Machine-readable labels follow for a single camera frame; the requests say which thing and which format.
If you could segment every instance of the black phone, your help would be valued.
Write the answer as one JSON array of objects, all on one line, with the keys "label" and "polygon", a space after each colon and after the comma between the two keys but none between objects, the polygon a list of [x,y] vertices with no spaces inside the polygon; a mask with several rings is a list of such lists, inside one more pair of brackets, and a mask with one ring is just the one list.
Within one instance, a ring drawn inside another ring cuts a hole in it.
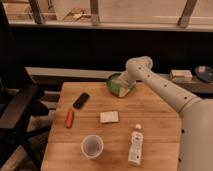
[{"label": "black phone", "polygon": [[76,109],[80,109],[86,101],[89,99],[89,94],[87,93],[82,93],[79,98],[73,103],[73,107]]}]

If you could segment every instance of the wooden table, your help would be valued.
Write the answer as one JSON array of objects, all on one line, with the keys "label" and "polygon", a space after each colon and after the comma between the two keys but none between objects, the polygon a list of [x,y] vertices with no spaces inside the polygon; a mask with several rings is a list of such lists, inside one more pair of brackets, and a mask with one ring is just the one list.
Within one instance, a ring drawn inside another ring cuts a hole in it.
[{"label": "wooden table", "polygon": [[[64,127],[66,112],[82,93],[90,94],[89,101],[75,110],[71,129]],[[101,124],[102,111],[118,111],[119,123]],[[127,163],[130,138],[135,124],[144,132],[142,164]],[[43,171],[176,171],[181,122],[159,96],[143,83],[125,98],[108,92],[105,83],[64,83],[50,131]],[[97,134],[103,138],[104,151],[96,160],[81,152],[83,138]]]}]

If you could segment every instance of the green object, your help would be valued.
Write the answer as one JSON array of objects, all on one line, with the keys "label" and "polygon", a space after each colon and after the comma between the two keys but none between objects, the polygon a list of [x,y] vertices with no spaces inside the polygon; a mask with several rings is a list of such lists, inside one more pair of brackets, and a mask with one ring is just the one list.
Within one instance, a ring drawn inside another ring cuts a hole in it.
[{"label": "green object", "polygon": [[124,97],[128,94],[129,91],[131,91],[131,88],[124,88],[119,82],[119,79],[118,79],[119,76],[120,76],[119,73],[111,75],[107,79],[106,84],[107,84],[109,91],[113,95],[115,95],[117,97]]}]

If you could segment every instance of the white paper cup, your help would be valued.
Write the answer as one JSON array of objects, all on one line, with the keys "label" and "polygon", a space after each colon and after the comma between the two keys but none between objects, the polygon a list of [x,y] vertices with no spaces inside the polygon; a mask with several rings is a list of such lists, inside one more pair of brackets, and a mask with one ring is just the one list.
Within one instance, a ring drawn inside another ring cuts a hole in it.
[{"label": "white paper cup", "polygon": [[98,135],[88,135],[81,143],[81,151],[89,159],[96,159],[100,156],[103,149],[103,140]]}]

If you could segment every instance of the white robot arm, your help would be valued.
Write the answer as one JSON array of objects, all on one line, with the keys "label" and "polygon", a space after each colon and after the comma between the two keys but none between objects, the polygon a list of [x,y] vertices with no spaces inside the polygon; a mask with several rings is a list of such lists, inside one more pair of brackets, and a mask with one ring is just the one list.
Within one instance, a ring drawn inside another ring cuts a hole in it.
[{"label": "white robot arm", "polygon": [[132,58],[118,77],[124,87],[142,80],[182,119],[178,171],[213,171],[213,100],[191,92],[153,73],[150,57]]}]

